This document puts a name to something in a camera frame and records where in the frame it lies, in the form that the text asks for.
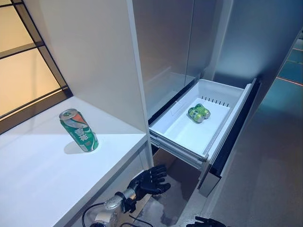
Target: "white countertop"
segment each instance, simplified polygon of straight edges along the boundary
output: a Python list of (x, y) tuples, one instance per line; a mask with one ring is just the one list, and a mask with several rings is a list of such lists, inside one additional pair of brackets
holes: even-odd
[[(68, 108), (78, 109), (96, 133), (95, 151), (82, 152), (61, 126), (58, 115)], [(68, 220), (146, 140), (76, 97), (0, 135), (0, 226), (52, 227)]]

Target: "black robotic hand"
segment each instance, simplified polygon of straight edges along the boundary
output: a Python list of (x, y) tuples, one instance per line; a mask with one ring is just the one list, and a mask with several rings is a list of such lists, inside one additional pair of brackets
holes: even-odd
[(195, 222), (194, 224), (188, 224), (186, 227), (226, 227), (223, 223), (213, 220), (211, 218), (202, 218), (202, 217), (195, 217), (196, 220), (202, 221), (202, 222)]
[(170, 188), (170, 183), (164, 183), (166, 177), (166, 167), (164, 165), (155, 166), (145, 170), (136, 176), (127, 188), (132, 188), (136, 193), (136, 200), (141, 200), (146, 194), (157, 195), (166, 192)]

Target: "soda can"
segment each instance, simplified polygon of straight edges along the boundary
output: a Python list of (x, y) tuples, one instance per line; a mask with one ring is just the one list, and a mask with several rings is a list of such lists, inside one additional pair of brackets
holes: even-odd
[(204, 120), (204, 117), (194, 107), (191, 107), (187, 113), (197, 123), (201, 123)]
[(195, 106), (195, 109), (205, 118), (209, 118), (210, 117), (210, 112), (208, 109), (206, 109), (202, 104), (198, 103)]
[(79, 111), (76, 109), (65, 110), (59, 115), (59, 119), (61, 125), (83, 151), (93, 151), (97, 148), (97, 137)]

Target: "window frame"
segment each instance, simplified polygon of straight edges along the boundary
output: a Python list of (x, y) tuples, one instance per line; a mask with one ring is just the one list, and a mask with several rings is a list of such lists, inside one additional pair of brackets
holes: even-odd
[(1, 115), (0, 134), (3, 134), (18, 124), (73, 96), (56, 62), (54, 61), (47, 46), (45, 45), (42, 36), (34, 24), (23, 0), (11, 0), (11, 4), (0, 5), (0, 8), (10, 6), (13, 6), (16, 10), (33, 42), (31, 44), (26, 44), (17, 48), (0, 52), (0, 61), (3, 58), (7, 58), (15, 54), (37, 49), (44, 59), (47, 67), (51, 71), (52, 75), (58, 82), (59, 88), (43, 96), (40, 96), (39, 98), (36, 98), (16, 109), (13, 109), (8, 113)]

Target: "freezer drawer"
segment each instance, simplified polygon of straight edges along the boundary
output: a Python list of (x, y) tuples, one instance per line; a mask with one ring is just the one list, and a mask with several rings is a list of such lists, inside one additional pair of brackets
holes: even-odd
[[(259, 83), (244, 89), (201, 79), (150, 125), (151, 142), (201, 171), (200, 192), (207, 196), (240, 133)], [(211, 116), (202, 123), (187, 115), (204, 105)]]

